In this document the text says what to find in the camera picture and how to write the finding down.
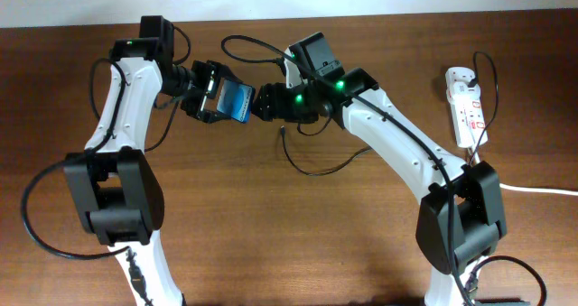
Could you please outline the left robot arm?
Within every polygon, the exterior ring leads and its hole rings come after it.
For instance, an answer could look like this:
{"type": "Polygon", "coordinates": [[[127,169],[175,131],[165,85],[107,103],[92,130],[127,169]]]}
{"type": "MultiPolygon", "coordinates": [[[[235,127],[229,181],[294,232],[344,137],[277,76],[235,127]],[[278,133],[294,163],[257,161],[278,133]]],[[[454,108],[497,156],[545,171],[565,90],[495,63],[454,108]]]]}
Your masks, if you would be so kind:
{"type": "Polygon", "coordinates": [[[138,37],[115,42],[98,126],[83,153],[69,154],[64,168],[81,225],[117,259],[139,305],[186,302],[164,255],[163,191],[145,158],[155,101],[165,94],[188,116],[211,124],[228,115],[207,109],[206,101],[219,85],[237,81],[215,61],[186,69],[174,60],[175,29],[160,15],[144,16],[138,37]]]}

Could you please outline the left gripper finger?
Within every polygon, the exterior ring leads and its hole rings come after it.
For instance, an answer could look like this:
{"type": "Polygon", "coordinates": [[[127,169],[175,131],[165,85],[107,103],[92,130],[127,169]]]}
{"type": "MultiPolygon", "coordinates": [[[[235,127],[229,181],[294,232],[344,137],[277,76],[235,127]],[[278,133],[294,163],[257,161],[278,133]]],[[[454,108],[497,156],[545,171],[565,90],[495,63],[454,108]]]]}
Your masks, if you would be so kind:
{"type": "Polygon", "coordinates": [[[203,123],[213,124],[219,121],[232,120],[232,117],[219,111],[202,110],[198,112],[198,119],[203,123]]]}
{"type": "Polygon", "coordinates": [[[227,65],[216,61],[213,61],[211,64],[216,69],[217,79],[227,79],[236,83],[243,83],[243,81],[238,78],[227,65]]]}

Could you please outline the blue screen Galaxy smartphone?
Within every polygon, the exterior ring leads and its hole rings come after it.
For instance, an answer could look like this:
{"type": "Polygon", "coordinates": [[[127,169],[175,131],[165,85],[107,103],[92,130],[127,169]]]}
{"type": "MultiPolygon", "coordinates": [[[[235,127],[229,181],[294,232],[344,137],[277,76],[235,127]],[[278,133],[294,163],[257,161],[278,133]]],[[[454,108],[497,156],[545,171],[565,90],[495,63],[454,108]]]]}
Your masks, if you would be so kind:
{"type": "Polygon", "coordinates": [[[255,89],[249,85],[225,80],[220,91],[217,110],[245,124],[249,120],[255,89]]]}

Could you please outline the white power strip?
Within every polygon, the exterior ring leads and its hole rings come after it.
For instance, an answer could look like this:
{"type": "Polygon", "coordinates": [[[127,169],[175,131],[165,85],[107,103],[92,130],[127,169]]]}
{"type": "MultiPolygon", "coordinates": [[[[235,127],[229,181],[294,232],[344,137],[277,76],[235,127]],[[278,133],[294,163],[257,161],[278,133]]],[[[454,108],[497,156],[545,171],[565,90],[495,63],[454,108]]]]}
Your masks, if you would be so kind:
{"type": "Polygon", "coordinates": [[[456,142],[460,148],[474,149],[484,145],[488,135],[480,102],[480,86],[470,87],[474,71],[464,67],[451,67],[445,73],[446,96],[452,112],[456,142]]]}

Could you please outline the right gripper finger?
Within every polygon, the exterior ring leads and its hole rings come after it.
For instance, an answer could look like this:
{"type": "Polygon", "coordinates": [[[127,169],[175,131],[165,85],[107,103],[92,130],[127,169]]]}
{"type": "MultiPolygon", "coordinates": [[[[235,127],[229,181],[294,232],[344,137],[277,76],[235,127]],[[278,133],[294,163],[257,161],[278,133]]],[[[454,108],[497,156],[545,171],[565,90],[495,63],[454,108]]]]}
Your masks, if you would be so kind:
{"type": "Polygon", "coordinates": [[[251,113],[266,122],[276,119],[275,107],[264,97],[257,97],[251,107],[251,113]]]}
{"type": "Polygon", "coordinates": [[[275,83],[267,83],[263,85],[255,96],[255,106],[270,106],[275,100],[275,83]]]}

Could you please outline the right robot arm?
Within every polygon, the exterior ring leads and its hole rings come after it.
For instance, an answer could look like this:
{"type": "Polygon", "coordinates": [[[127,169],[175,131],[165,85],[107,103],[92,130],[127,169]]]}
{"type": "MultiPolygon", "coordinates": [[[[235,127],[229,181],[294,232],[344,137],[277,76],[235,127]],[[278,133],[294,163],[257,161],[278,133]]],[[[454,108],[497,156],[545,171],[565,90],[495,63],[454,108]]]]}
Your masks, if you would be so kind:
{"type": "Polygon", "coordinates": [[[475,304],[478,272],[508,232],[497,172],[435,143],[365,70],[342,68],[322,33],[274,52],[285,82],[261,88],[255,115],[305,124],[325,116],[375,151],[419,206],[415,238],[432,266],[424,304],[475,304]]]}

